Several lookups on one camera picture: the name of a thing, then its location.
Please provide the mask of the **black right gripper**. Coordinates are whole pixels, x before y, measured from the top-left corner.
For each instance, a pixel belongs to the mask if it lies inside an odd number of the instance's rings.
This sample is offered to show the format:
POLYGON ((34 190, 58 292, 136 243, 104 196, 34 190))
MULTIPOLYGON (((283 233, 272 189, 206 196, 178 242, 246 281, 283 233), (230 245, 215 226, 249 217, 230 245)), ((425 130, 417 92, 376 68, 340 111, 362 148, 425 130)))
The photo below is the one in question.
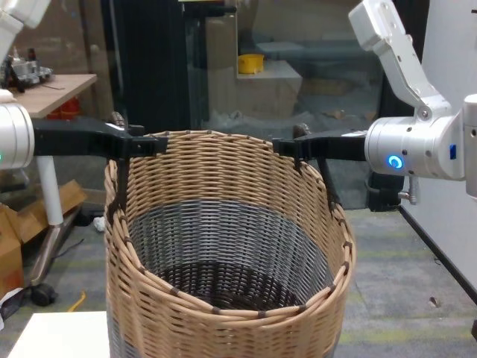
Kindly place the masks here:
POLYGON ((273 138, 272 146, 274 153, 293 158, 295 165, 318 157, 364 162, 365 137, 366 132, 327 131, 295 139, 273 138))

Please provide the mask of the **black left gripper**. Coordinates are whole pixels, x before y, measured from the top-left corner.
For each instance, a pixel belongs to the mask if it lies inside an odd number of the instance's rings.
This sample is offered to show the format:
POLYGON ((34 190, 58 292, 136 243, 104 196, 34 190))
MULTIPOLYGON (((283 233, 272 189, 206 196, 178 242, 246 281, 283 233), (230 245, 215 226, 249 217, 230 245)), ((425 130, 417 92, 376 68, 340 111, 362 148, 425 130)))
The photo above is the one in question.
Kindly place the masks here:
POLYGON ((93 156, 129 160, 155 157, 167 151, 168 137, 144 136, 141 125, 129 125, 127 133, 97 119, 35 119, 34 155, 93 156))

